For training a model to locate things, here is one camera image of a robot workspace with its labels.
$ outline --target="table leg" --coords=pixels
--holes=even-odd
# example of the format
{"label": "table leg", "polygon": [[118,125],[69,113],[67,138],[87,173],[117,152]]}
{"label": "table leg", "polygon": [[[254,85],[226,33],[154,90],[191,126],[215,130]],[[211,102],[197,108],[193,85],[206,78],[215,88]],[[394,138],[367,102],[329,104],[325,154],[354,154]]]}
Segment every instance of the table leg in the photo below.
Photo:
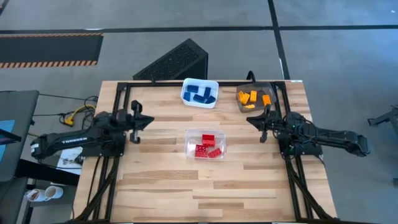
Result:
{"label": "table leg", "polygon": [[47,167],[24,159],[19,159],[16,177],[29,177],[38,180],[47,180],[58,184],[77,186],[79,175],[63,170]]}

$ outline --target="orange lego brick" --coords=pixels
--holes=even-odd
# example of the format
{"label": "orange lego brick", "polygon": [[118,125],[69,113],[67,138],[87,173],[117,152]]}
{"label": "orange lego brick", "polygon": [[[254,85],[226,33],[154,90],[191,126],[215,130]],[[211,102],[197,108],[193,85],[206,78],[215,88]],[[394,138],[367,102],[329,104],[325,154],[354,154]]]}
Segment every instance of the orange lego brick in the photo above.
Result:
{"label": "orange lego brick", "polygon": [[243,99],[243,92],[242,91],[240,91],[238,93],[238,98],[239,98],[239,101],[242,102],[242,99]]}
{"label": "orange lego brick", "polygon": [[245,108],[248,108],[248,109],[253,109],[253,108],[255,108],[256,106],[255,105],[247,105],[247,106],[244,106]]}
{"label": "orange lego brick", "polygon": [[252,90],[250,92],[250,102],[255,103],[257,100],[257,91]]}
{"label": "orange lego brick", "polygon": [[264,106],[270,105],[271,99],[269,98],[269,95],[262,96],[262,102],[264,103]]}
{"label": "orange lego brick", "polygon": [[250,94],[247,94],[247,93],[243,94],[243,98],[241,100],[241,103],[243,105],[246,105],[246,103],[248,103],[248,101],[249,101],[249,98],[250,98]]}

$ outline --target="plastic container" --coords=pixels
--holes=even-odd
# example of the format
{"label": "plastic container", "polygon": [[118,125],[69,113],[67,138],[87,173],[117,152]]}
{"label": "plastic container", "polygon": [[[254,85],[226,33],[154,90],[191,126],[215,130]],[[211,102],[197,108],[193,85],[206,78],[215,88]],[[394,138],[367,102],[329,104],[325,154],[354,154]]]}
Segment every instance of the plastic container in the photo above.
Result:
{"label": "plastic container", "polygon": [[[257,91],[257,100],[254,103],[255,108],[245,108],[244,105],[242,105],[241,101],[239,100],[238,93],[242,91],[243,93],[249,93],[254,90]],[[264,103],[262,102],[262,96],[264,95],[269,95],[269,99],[271,100],[271,104],[273,105],[276,101],[275,93],[272,90],[272,86],[268,82],[257,82],[257,83],[250,83],[250,84],[245,84],[238,86],[236,88],[236,101],[238,102],[238,107],[239,110],[242,113],[250,112],[250,111],[256,111],[256,110],[263,110],[265,108]]]}
{"label": "plastic container", "polygon": [[[191,93],[190,101],[184,100],[184,93],[187,91],[187,86],[188,85],[199,86],[198,93]],[[195,96],[195,94],[203,96],[205,94],[205,88],[206,87],[210,87],[211,88],[210,96],[213,96],[214,98],[216,98],[216,101],[214,103],[209,103],[209,104],[199,103],[199,102],[194,101],[193,100],[193,96]],[[182,89],[181,89],[181,100],[184,102],[185,105],[212,109],[216,105],[217,96],[218,96],[218,82],[211,81],[211,80],[199,80],[199,79],[196,79],[196,78],[186,78],[186,79],[184,79],[184,83],[183,83]]]}
{"label": "plastic container", "polygon": [[[216,158],[202,158],[195,157],[196,145],[202,145],[202,135],[211,134],[215,136],[215,146],[209,147],[208,152],[214,151],[219,148],[221,150],[221,155]],[[185,155],[192,159],[203,159],[203,160],[220,160],[224,158],[226,152],[226,138],[223,131],[216,130],[205,130],[205,129],[188,129],[185,133]]]}

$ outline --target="black rubber mat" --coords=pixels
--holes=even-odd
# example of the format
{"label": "black rubber mat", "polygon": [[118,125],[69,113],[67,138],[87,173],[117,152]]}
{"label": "black rubber mat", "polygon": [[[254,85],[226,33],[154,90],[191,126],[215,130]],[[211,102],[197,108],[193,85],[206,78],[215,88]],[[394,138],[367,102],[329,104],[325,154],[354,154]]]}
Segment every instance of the black rubber mat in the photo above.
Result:
{"label": "black rubber mat", "polygon": [[0,68],[96,65],[102,33],[0,35]]}

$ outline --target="white cup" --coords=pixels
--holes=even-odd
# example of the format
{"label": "white cup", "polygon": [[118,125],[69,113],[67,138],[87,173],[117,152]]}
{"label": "white cup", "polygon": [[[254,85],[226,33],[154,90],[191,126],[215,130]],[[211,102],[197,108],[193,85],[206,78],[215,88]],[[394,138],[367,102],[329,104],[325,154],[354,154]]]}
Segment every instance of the white cup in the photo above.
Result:
{"label": "white cup", "polygon": [[50,200],[51,198],[60,198],[63,195],[63,189],[61,187],[50,186],[45,189],[44,197],[45,201]]}
{"label": "white cup", "polygon": [[26,193],[26,197],[30,202],[43,202],[46,200],[45,190],[33,189]]}

